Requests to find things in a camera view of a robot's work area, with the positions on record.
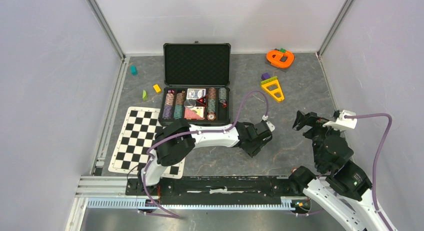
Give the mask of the black poker carrying case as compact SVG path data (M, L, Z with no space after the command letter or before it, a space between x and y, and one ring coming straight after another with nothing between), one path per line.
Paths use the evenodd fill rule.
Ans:
M162 126L168 126L176 120L186 120L189 124L201 126L224 126L231 123L230 102L230 64L231 45L229 43L165 43L163 45L164 57L164 83L163 98L160 106L158 121ZM163 119L165 97L168 90L175 90L173 100L173 113L176 106L177 93L183 92L185 98L187 89L206 89L207 102L208 89L216 89L216 119L207 119L207 107L204 107L203 120ZM219 102L220 88L227 89L227 108Z

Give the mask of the red white poker chip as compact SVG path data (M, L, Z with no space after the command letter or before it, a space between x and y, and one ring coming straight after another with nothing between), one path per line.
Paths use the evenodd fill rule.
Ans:
M214 112L209 112L209 113L207 114L207 119L208 119L209 121L214 121L214 120L216 119L216 114L215 114Z

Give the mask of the clear round disc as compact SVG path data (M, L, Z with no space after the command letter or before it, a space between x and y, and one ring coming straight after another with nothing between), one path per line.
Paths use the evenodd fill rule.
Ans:
M186 99L183 103L184 107L187 109L192 109L196 106L196 100L195 99Z

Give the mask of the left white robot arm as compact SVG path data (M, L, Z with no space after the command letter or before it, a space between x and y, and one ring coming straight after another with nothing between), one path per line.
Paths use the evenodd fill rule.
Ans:
M149 159L139 171L138 188L153 194L162 174L191 151L205 147L240 148L251 158L273 138L276 127L268 120L257 124L235 122L224 126L199 126L179 119L158 132L148 149Z

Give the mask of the grey green chip roll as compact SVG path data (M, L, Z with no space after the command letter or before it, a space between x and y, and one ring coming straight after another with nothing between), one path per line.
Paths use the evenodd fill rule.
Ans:
M218 101L221 104L224 104L227 102L227 89L222 87L218 90Z

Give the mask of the pink brown chip roll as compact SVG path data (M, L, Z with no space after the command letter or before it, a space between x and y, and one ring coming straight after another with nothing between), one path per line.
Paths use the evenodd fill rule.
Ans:
M173 93L171 93L171 92L167 93L166 96L165 96L164 105L172 107L173 103L174 103L174 97L175 97L175 95Z

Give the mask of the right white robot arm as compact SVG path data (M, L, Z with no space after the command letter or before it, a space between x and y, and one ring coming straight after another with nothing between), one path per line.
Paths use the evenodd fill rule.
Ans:
M295 195L311 198L347 231L394 231L395 225L379 206L377 199L377 163L391 128L393 118L387 113L357 115L348 110L336 110L334 119L319 117L315 112L297 111L292 128L308 126L303 133L312 141L314 167L325 177L325 186L308 168L300 166L289 176L289 190ZM387 126L377 148L372 177L354 163L354 151L341 134L355 129L359 119L386 117Z

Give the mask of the brown 100 chip roll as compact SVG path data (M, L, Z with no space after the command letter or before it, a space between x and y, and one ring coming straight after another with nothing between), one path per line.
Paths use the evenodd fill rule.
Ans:
M184 92L177 93L176 99L175 99L175 105L176 106L183 106L184 101L185 101L185 93Z

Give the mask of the purple poker chip roll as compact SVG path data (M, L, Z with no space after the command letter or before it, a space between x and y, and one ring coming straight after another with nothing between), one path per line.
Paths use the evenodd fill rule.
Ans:
M163 112L162 112L162 118L164 120L170 120L170 119L173 118L173 115L174 115L174 113L173 113L173 106L172 105L168 105L168 104L164 105Z

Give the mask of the brown poker chip roll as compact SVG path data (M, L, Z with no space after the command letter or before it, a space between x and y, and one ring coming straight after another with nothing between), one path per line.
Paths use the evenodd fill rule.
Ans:
M215 100L216 99L216 95L217 95L217 91L215 88L211 87L208 89L208 99L211 100Z

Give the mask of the green blue chip roll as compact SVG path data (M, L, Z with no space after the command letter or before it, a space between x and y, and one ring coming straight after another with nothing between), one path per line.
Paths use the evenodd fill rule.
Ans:
M216 100L215 99L209 99L207 103L207 113L216 113Z

